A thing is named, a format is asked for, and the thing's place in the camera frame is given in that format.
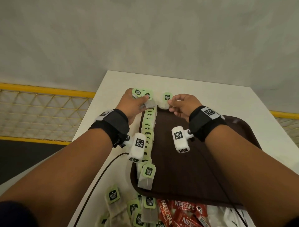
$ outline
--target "brown tray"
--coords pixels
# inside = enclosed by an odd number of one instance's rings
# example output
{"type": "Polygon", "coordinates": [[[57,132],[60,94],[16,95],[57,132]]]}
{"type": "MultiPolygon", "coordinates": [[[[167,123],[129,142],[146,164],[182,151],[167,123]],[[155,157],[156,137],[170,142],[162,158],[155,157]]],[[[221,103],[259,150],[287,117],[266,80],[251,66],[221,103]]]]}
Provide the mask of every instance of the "brown tray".
{"type": "MultiPolygon", "coordinates": [[[[224,116],[226,123],[255,146],[260,147],[249,125],[232,116],[224,116]]],[[[232,207],[224,191],[237,208],[243,208],[233,192],[229,182],[224,177],[206,145],[197,138],[189,140],[190,151],[179,154],[175,147],[171,129],[182,126],[188,129],[188,123],[175,116],[168,110],[158,108],[155,125],[155,141],[152,148],[152,163],[156,165],[156,174],[152,190],[146,190],[137,186],[136,164],[132,164],[131,183],[135,190],[149,197],[157,199],[172,199],[203,203],[207,205],[232,207]]]]}

